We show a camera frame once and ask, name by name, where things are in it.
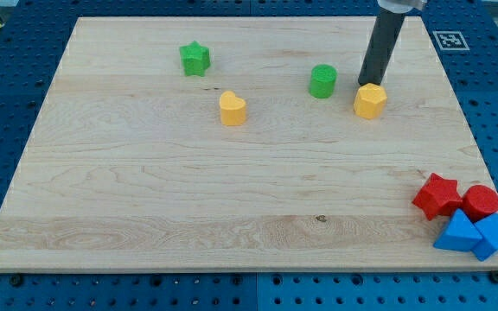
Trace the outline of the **grey rod mount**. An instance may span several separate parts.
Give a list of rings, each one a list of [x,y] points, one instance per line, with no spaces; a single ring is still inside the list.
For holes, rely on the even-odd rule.
[[[396,14],[406,14],[411,10],[423,10],[426,0],[377,0],[378,5]]]

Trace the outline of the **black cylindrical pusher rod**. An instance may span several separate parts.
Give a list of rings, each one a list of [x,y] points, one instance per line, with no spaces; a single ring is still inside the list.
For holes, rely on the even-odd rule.
[[[381,84],[404,20],[405,13],[393,13],[380,8],[358,77],[360,86]]]

